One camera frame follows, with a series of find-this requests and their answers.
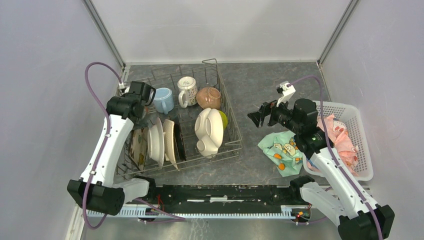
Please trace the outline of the light blue mug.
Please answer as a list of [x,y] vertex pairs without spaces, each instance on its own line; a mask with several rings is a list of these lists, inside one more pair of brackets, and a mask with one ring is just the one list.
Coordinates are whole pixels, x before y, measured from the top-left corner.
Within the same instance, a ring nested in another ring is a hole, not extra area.
[[157,112],[168,115],[174,108],[173,92],[170,88],[157,88],[153,99],[153,105]]

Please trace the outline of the lime green bowl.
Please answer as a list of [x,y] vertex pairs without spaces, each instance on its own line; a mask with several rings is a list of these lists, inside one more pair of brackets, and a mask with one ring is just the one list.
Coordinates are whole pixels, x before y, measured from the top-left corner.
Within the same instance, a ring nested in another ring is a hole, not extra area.
[[223,130],[225,130],[227,128],[228,124],[229,124],[228,117],[223,111],[218,110],[218,112],[221,116]]

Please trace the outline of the plain white plate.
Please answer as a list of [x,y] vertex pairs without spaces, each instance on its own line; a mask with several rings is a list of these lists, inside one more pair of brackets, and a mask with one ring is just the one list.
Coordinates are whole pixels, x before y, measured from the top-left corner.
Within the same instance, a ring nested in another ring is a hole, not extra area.
[[149,158],[157,162],[161,169],[165,158],[165,140],[162,121],[159,117],[148,130],[147,145]]

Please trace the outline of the square floral plate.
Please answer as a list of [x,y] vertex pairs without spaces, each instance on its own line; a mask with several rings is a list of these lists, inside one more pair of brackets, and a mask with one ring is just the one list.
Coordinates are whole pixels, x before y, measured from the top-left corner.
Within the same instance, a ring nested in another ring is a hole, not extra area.
[[136,129],[131,132],[128,156],[135,169],[144,170],[148,150],[148,129]]

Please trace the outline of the red-rimmed beige plate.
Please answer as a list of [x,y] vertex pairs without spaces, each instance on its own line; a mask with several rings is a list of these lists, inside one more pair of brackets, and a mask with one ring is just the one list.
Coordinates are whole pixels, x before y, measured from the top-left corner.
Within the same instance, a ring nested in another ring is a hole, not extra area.
[[178,156],[180,160],[185,162],[187,160],[187,156],[185,152],[183,136],[181,133],[180,122],[177,118],[175,118],[173,121],[174,121],[174,137],[175,137],[175,143],[177,147]]

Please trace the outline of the cream divided plate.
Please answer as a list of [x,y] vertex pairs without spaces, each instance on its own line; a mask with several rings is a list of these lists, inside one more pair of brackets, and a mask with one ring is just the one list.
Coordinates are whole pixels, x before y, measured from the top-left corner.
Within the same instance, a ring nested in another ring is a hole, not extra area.
[[219,151],[224,138],[224,126],[220,112],[214,108],[204,109],[194,125],[195,135],[198,138],[196,148],[198,152],[208,158],[213,158]]

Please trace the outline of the beige brown-rimmed bowl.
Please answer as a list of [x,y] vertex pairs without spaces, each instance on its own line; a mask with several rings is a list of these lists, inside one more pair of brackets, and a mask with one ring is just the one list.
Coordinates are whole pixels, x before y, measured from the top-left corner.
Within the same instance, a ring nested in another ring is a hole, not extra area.
[[221,92],[214,87],[204,87],[196,94],[196,101],[202,109],[221,109]]

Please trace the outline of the white floral mug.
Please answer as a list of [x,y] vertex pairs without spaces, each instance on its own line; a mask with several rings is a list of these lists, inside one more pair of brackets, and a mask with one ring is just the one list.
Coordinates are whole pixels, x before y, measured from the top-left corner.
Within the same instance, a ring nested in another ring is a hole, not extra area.
[[196,105],[198,87],[196,80],[191,76],[184,76],[177,82],[179,89],[178,102],[182,108]]

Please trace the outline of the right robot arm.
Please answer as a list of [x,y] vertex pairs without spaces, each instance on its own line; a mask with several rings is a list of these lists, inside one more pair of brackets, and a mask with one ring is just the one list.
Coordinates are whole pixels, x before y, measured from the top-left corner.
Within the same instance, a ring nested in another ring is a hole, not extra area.
[[312,204],[331,220],[343,240],[387,239],[394,211],[389,205],[378,204],[343,164],[327,130],[317,126],[320,113],[315,101],[300,98],[293,109],[274,100],[263,103],[247,116],[257,128],[269,117],[268,126],[280,124],[293,132],[298,149],[318,167],[336,194],[323,190],[311,177],[298,177],[288,191],[293,203]]

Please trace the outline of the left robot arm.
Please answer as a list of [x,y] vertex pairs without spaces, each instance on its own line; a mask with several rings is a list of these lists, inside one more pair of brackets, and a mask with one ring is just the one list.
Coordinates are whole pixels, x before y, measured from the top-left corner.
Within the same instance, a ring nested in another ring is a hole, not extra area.
[[132,82],[128,92],[113,96],[106,104],[103,129],[93,155],[78,180],[71,179],[67,191],[79,207],[115,216],[123,205],[138,197],[153,203],[157,190],[145,179],[115,184],[115,169],[124,144],[136,122],[146,114],[156,89],[144,82]]

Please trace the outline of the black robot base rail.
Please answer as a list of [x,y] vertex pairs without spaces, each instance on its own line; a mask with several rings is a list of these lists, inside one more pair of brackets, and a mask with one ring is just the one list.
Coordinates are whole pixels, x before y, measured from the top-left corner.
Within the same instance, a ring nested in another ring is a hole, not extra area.
[[185,222],[190,219],[253,219],[283,217],[307,222],[310,203],[290,185],[157,185],[147,178],[146,196],[129,201],[142,205],[145,223]]

